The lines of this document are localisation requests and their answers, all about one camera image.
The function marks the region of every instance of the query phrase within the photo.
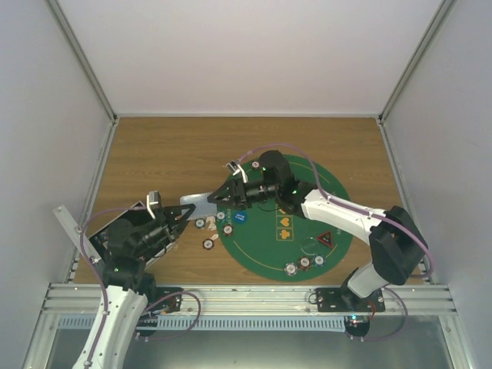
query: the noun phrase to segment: green game mat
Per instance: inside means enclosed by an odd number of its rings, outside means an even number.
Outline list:
[[[298,156],[284,155],[291,164],[296,178],[314,183],[309,162]],[[260,170],[254,170],[249,161],[243,165],[250,180],[261,179]],[[326,169],[316,164],[323,188],[340,198],[349,199],[341,183]],[[337,265],[348,251],[352,235],[329,224],[309,221],[278,209],[274,200],[254,204],[246,211],[219,207],[224,219],[217,219],[219,236],[229,254],[249,271],[275,281],[306,281],[318,277]],[[232,235],[226,236],[223,228],[233,227]],[[324,243],[318,236],[324,235]],[[300,268],[299,261],[307,256],[311,266]],[[314,258],[322,256],[324,263],[317,266]],[[294,275],[285,271],[288,263],[299,268]]]

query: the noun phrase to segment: wooden tabletop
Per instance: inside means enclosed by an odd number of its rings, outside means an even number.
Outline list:
[[[305,150],[346,188],[352,201],[388,209],[400,204],[384,144],[369,118],[123,118],[111,147],[94,212],[131,206],[159,190],[163,205],[179,204],[185,194],[209,192],[228,172],[224,164],[273,142]],[[294,154],[281,149],[286,154]],[[94,221],[89,234],[116,214]],[[204,231],[189,224],[178,246],[148,271],[158,283],[280,284],[248,271],[216,240],[201,246]],[[300,284],[340,284],[371,259],[369,247],[354,238],[334,269]],[[77,283],[94,283],[82,261]]]

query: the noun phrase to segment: metal grate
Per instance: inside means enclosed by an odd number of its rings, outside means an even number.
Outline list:
[[[58,329],[89,329],[94,315],[64,315]],[[151,331],[178,331],[189,327],[193,317],[162,316],[157,327],[141,327]],[[201,317],[196,331],[333,331],[344,332],[343,317]]]

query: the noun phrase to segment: white backdrop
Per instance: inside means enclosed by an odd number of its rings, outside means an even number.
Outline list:
[[[0,2],[0,367],[22,367],[49,282],[74,246],[109,119],[45,3]]]
[[[387,120],[422,234],[488,369],[492,294],[492,2],[460,1]]]
[[[440,0],[60,0],[119,114],[376,115]]]

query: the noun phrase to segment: purple cable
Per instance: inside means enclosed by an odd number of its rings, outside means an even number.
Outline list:
[[[180,296],[180,295],[183,295],[183,294],[186,294],[187,296],[193,297],[197,301],[197,304],[198,304],[198,313],[197,313],[195,319],[193,320],[193,322],[190,324],[190,326],[188,328],[186,328],[184,331],[179,332],[177,334],[173,334],[171,336],[166,336],[166,337],[153,337],[153,338],[146,337],[144,339],[145,342],[148,342],[148,341],[168,341],[168,340],[171,340],[173,338],[181,337],[183,334],[187,334],[189,331],[191,331],[193,329],[193,327],[195,325],[197,325],[198,320],[200,319],[200,316],[201,316],[201,303],[200,303],[200,299],[197,297],[196,294],[192,294],[191,292],[188,292],[188,291],[178,291],[178,292],[173,292],[172,294],[166,294],[164,297],[159,298],[152,305],[147,306],[147,308],[144,310],[144,313],[147,312],[147,311],[150,311],[154,306],[160,304],[162,301],[165,301],[165,300],[167,300],[169,298],[172,298],[174,296]]]
[[[81,232],[80,232],[80,238],[79,238],[79,241],[80,241],[80,252],[81,252],[82,256],[84,257],[85,261],[87,261],[87,264],[91,268],[92,273],[94,273],[94,276],[96,277],[96,279],[98,280],[99,285],[101,286],[101,290],[102,290],[102,301],[103,301],[104,311],[108,311],[108,293],[106,292],[106,287],[105,287],[105,284],[103,283],[103,281],[101,279],[101,276],[99,275],[99,273],[98,273],[97,269],[95,268],[95,266],[92,264],[92,261],[90,260],[89,256],[87,255],[87,251],[85,250],[84,236],[85,236],[85,232],[87,231],[87,227],[89,226],[89,224],[94,219],[96,219],[98,216],[103,215],[103,214],[112,213],[113,211],[129,211],[129,210],[145,210],[145,209],[146,209],[146,207],[144,207],[144,206],[139,206],[139,207],[135,207],[135,208],[113,208],[113,209],[106,209],[106,210],[100,211],[100,212],[92,215],[82,225],[82,229],[81,229]],[[96,335],[94,337],[94,342],[92,343],[91,349],[89,350],[89,353],[87,355],[87,362],[91,362],[92,361],[92,357],[94,356],[95,348],[98,345],[99,338],[101,338],[102,330],[103,330],[103,328],[105,327],[105,324],[106,324],[106,317],[107,317],[106,314],[104,314],[102,316],[101,324],[99,325],[98,331],[97,331],[97,333],[96,333]],[[88,369],[90,366],[91,366],[91,364],[84,365],[84,369]]]
[[[284,146],[286,148],[291,148],[292,150],[295,150],[299,154],[301,154],[302,156],[304,156],[304,158],[307,161],[309,161],[309,164],[313,168],[314,180],[316,181],[317,189],[319,190],[319,192],[321,193],[321,195],[324,198],[328,199],[328,193],[321,186],[320,177],[319,177],[319,174],[317,172],[316,165],[314,164],[314,161],[309,157],[308,154],[306,154],[300,148],[296,148],[293,145],[290,145],[290,144],[287,144],[287,143],[283,143],[283,142],[276,143],[276,144],[263,145],[263,146],[260,146],[259,148],[255,148],[253,150],[248,151],[246,154],[244,154],[241,157],[239,157],[238,160],[239,160],[239,162],[241,162],[246,157],[248,157],[251,154],[254,154],[257,151],[264,150],[266,148],[273,148],[273,147],[276,147],[276,146]],[[412,274],[411,277],[413,277],[413,278],[428,278],[431,274],[434,273],[434,264],[435,264],[434,263],[434,256],[431,254],[431,252],[426,247],[426,245],[415,234],[413,234],[412,232],[410,232],[403,225],[397,223],[396,221],[393,221],[391,219],[388,219],[385,216],[382,216],[382,215],[379,215],[379,214],[370,214],[369,211],[365,211],[363,209],[356,208],[356,207],[354,207],[352,205],[345,204],[344,202],[340,201],[340,199],[337,198],[336,196],[333,196],[333,195],[330,195],[330,196],[331,196],[330,197],[330,201],[332,203],[336,204],[337,206],[340,206],[341,208],[345,208],[347,210],[355,211],[356,213],[362,214],[364,216],[368,216],[368,217],[372,216],[372,217],[374,217],[374,218],[376,218],[376,219],[378,219],[380,221],[383,221],[385,223],[388,223],[389,225],[392,225],[393,227],[399,229],[400,231],[404,232],[408,237],[410,237],[412,239],[412,241],[415,242],[422,249],[422,251],[424,252],[425,256],[427,256],[427,258],[429,259],[429,270],[427,272],[425,272],[424,274]]]
[[[388,291],[389,293],[391,293],[393,296],[396,297],[396,299],[400,302],[401,304],[401,307],[403,308],[403,312],[404,312],[404,316],[403,316],[403,322],[401,323],[401,326],[393,333],[391,334],[387,334],[386,336],[383,336],[383,337],[369,337],[369,338],[362,338],[360,339],[360,341],[362,342],[381,342],[381,341],[386,341],[386,340],[389,340],[390,338],[395,338],[396,336],[398,336],[401,332],[403,332],[403,330],[405,329],[405,327],[407,326],[407,322],[408,322],[408,309],[407,309],[407,305],[405,305],[403,299],[398,296],[398,294],[393,291],[392,289],[388,288],[388,287],[385,287],[386,288],[386,291]],[[347,331],[345,331],[345,334],[347,335],[347,337],[349,337],[351,340],[354,339],[354,336],[352,336],[351,334],[347,333]]]

